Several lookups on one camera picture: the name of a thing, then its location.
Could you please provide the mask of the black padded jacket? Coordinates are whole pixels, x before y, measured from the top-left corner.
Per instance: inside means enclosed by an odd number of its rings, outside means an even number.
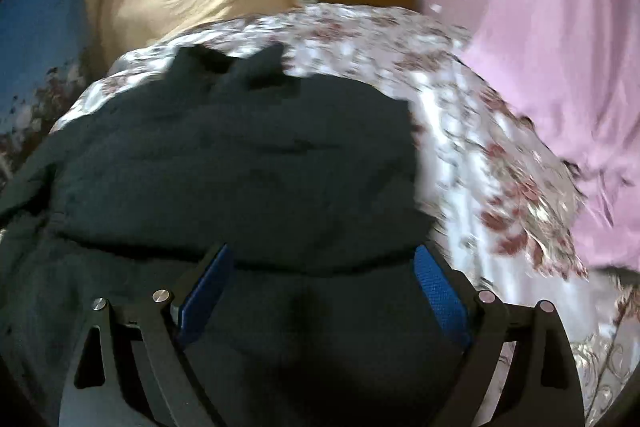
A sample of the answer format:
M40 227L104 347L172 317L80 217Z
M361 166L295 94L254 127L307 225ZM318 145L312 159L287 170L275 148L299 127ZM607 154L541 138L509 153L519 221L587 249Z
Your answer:
M426 426L460 348L414 274L409 104L285 74L283 48L179 50L52 133L1 194L1 355L55 425L89 303L150 297L218 243L230 281L186 355L229 426Z

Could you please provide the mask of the floral satin bedspread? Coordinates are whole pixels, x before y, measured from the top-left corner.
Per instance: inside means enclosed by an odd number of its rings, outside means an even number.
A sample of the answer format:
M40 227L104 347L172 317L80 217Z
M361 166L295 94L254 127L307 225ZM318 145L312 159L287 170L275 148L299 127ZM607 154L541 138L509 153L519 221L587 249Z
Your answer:
M450 265L505 303L554 303L586 422L611 424L624 395L639 387L639 291L578 260L574 174L459 61L460 28L401 8L327 3L205 24L119 57L64 120L160 77L180 46L247 56L278 41L291 75L355 79L410 103L421 161L416 193L437 220L434 236Z

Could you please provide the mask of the blue fabric wardrobe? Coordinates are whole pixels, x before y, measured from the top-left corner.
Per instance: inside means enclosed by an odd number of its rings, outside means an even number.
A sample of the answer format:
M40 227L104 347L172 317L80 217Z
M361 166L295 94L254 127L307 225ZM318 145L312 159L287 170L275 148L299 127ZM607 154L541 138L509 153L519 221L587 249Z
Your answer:
M1 0L1 182L100 77L85 0Z

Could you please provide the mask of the pink curtain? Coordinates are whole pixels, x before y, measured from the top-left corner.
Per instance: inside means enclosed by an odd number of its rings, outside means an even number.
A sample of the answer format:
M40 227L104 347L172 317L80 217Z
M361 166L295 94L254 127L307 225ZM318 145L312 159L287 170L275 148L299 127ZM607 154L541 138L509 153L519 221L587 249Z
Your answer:
M463 60L578 168L588 267L639 265L639 0L489 0Z

